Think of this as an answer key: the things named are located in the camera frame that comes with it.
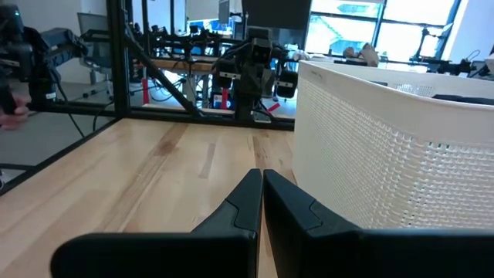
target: black metal frame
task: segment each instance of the black metal frame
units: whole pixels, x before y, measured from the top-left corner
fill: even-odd
[[[113,71],[113,99],[114,99],[114,111],[105,110],[107,104],[105,103],[80,103],[75,101],[54,103],[46,107],[38,107],[37,112],[50,112],[61,114],[80,114],[90,116],[103,116],[114,117],[114,120],[105,124],[99,130],[94,131],[92,134],[86,135],[84,138],[71,144],[69,147],[54,154],[50,158],[47,158],[36,166],[31,165],[17,165],[17,164],[0,164],[5,169],[21,170],[25,171],[23,174],[17,176],[13,180],[9,181],[2,188],[0,188],[0,196],[6,194],[17,185],[20,185],[27,179],[31,178],[36,173],[45,169],[53,162],[59,160],[66,154],[80,147],[91,138],[97,136],[100,132],[111,127],[113,124],[123,118],[132,119],[145,119],[145,120],[165,120],[192,124],[212,124],[231,127],[250,127],[250,128],[265,128],[281,131],[293,131],[295,120],[294,119],[277,119],[276,122],[271,124],[258,123],[254,121],[240,121],[235,120],[232,116],[225,116],[224,114],[216,113],[203,113],[197,109],[191,109],[189,103],[183,103],[184,111],[169,110],[169,109],[153,109],[146,107],[131,107],[129,99],[129,58],[128,53],[132,51],[133,54],[141,53],[138,55],[141,62],[147,67],[147,70],[151,75],[159,76],[158,78],[163,85],[166,86],[168,79],[162,74],[162,72],[152,63],[149,59],[149,43],[145,43],[147,49],[141,49],[138,45],[132,42],[126,35],[127,23],[125,21],[124,11],[127,10],[128,18],[132,19],[131,1],[129,0],[107,0],[107,17],[110,30],[110,46],[111,46],[111,59],[112,59],[112,71]],[[143,1],[143,20],[144,20],[144,34],[149,39],[149,22],[147,18],[147,1]]]
[[[379,35],[381,33],[381,26],[383,23],[413,25],[413,26],[431,27],[431,28],[444,28],[447,24],[453,23],[455,21],[455,17],[456,17],[456,14],[458,13],[458,8],[460,6],[460,2],[462,0],[455,0],[453,2],[453,6],[452,6],[451,11],[449,13],[448,20],[447,20],[446,24],[444,24],[444,25],[403,22],[403,21],[398,21],[398,20],[385,19],[384,13],[386,11],[387,1],[388,0],[383,0],[383,3],[381,4],[381,8],[377,14],[377,17],[375,17],[375,18],[374,17],[367,17],[367,16],[359,16],[359,15],[340,15],[340,14],[329,13],[329,12],[311,12],[310,16],[309,16],[309,20],[310,20],[312,15],[319,15],[319,16],[338,18],[338,19],[352,19],[352,20],[357,20],[357,21],[375,22],[376,26],[374,28],[374,35],[372,38],[372,46],[376,47],[377,46],[377,40],[378,40]],[[309,34],[309,28],[307,28],[306,37],[308,36],[308,34]],[[436,58],[438,56],[439,57],[442,56],[442,53],[444,52],[444,46],[436,53]],[[409,64],[410,62],[389,61],[389,63],[407,63],[407,64]]]

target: table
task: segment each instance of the table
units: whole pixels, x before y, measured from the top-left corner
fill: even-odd
[[[207,61],[210,63],[193,63],[190,65],[191,71],[197,74],[208,74],[212,73],[212,63],[218,58],[208,57]],[[162,70],[187,72],[189,71],[189,64],[185,61],[174,61],[169,59],[152,59],[153,64]]]
[[[143,107],[155,108],[155,109],[185,111],[185,108],[183,108],[181,106],[167,105],[167,104],[148,103],[148,104],[143,105]],[[213,108],[199,108],[199,110],[204,112],[204,113],[207,113],[207,114],[231,115],[232,117],[233,117],[233,114],[235,113],[235,111],[233,111],[233,110],[222,110],[222,109],[213,109]],[[277,118],[283,119],[283,120],[295,120],[295,117],[285,115],[285,114],[272,113],[272,115],[274,117],[277,117]]]
[[[49,277],[88,232],[189,232],[251,168],[291,181],[293,133],[120,120],[0,197],[0,277]],[[276,277],[262,221],[259,277]]]

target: chair backrest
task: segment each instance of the chair backrest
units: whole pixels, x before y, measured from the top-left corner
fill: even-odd
[[[108,19],[104,15],[78,12],[81,35],[92,30],[108,31]],[[111,67],[110,42],[88,43],[89,53],[84,59],[103,68]]]

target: black cable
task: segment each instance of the black cable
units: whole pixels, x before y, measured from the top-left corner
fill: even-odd
[[[177,61],[177,62],[176,62],[176,63],[175,63],[172,67],[171,67],[170,71],[175,70],[175,67],[179,64],[179,62],[184,62],[184,60],[181,60],[181,59],[180,59],[180,60],[178,60],[178,61]]]
[[[107,109],[112,104],[113,104],[113,101],[110,101],[109,103],[107,103],[107,105],[105,105],[103,108],[101,108],[101,110],[99,110],[98,113],[96,113],[96,115],[94,115],[94,119],[93,119],[93,132],[96,131],[96,121],[98,120],[98,116],[103,111],[105,111],[105,109]]]
[[[160,88],[160,92],[161,92],[161,89],[164,89],[163,85],[157,85],[156,82],[154,82],[154,81],[153,81],[153,83],[156,85],[155,87],[159,87]],[[182,81],[179,80],[179,81],[173,83],[174,86],[177,86],[178,84],[182,84]],[[150,95],[151,95],[151,99],[154,100],[154,101],[156,101],[156,102],[164,102],[164,101],[170,100],[173,97],[173,95],[170,93],[170,96],[169,97],[165,97],[163,100],[158,100],[158,99],[155,99],[153,97],[153,94],[152,93],[150,93]]]
[[[473,59],[477,58],[478,55],[480,55],[480,49],[477,49],[477,50],[472,51],[472,53],[470,53],[470,55],[468,55],[466,57],[466,60],[467,61],[472,61]]]
[[[154,88],[157,88],[157,87],[159,87],[159,86],[158,85],[156,85],[156,86],[150,86],[147,89],[149,90],[149,89],[154,89]],[[142,89],[130,91],[129,93],[138,93],[138,92],[142,92],[144,90],[146,90],[146,89],[142,88]]]
[[[59,88],[59,91],[62,94],[63,100],[65,101],[65,104],[68,104],[69,103],[69,99],[67,98],[67,95],[65,95],[65,92],[63,91],[62,85],[60,85],[60,82],[59,81],[56,82],[56,86]],[[72,121],[72,123],[76,127],[77,131],[79,131],[80,136],[82,136],[84,138],[85,135],[84,135],[83,131],[80,129],[80,127],[77,124],[76,120],[74,120],[74,117],[72,116],[72,114],[71,113],[67,113],[67,114],[69,115],[70,120]]]
[[[261,110],[261,109],[253,109],[252,111],[254,112],[259,112],[261,114],[264,114],[266,116],[269,117],[269,119],[272,121],[272,122],[275,122],[277,121],[278,119],[276,119],[269,111],[268,111],[268,108],[266,108],[266,106],[264,105],[264,103],[262,103],[262,100],[258,100],[258,105],[261,106],[262,109],[264,110]]]

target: red part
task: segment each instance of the red part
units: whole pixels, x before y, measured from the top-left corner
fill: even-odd
[[[275,105],[268,108],[268,112],[273,112],[274,110],[278,109],[280,106],[281,105],[279,105],[279,103],[275,103]]]
[[[228,101],[228,89],[223,89],[222,92],[222,109],[227,110],[226,102]]]
[[[142,79],[142,102],[143,104],[149,103],[149,84],[146,78]]]

